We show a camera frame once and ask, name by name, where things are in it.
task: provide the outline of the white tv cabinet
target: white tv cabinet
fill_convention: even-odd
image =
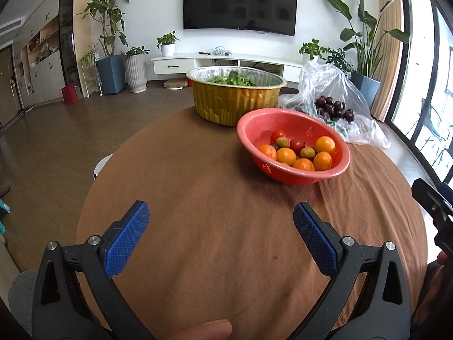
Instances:
[[[281,75],[287,82],[299,83],[300,70],[304,66],[303,60],[290,61],[285,59],[268,58],[266,56],[231,54],[203,55],[199,53],[178,53],[169,58],[159,56],[153,58],[154,74],[185,74],[197,67],[212,65],[236,65],[239,67],[271,68],[272,72]]]

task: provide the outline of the black television screen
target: black television screen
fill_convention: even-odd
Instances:
[[[184,0],[184,29],[232,28],[294,36],[297,0]]]

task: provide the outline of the red box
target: red box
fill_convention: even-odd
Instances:
[[[75,86],[66,86],[61,89],[63,93],[63,99],[65,104],[76,103],[77,102],[77,93]]]

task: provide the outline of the cherry tomato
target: cherry tomato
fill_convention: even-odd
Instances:
[[[301,141],[300,139],[294,138],[290,144],[289,147],[296,153],[299,154],[300,150],[305,147],[305,142]]]
[[[275,143],[280,137],[286,137],[286,133],[283,130],[276,130],[270,137],[270,143]]]

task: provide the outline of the wooden floor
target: wooden floor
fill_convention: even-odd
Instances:
[[[162,82],[148,82],[140,94],[36,107],[8,126],[0,135],[0,175],[11,184],[4,198],[11,213],[1,221],[19,269],[36,270],[51,240],[75,243],[93,170],[103,157],[150,122],[189,106],[190,88],[170,91]],[[426,178],[405,145],[395,136],[391,141],[387,153],[409,182]]]

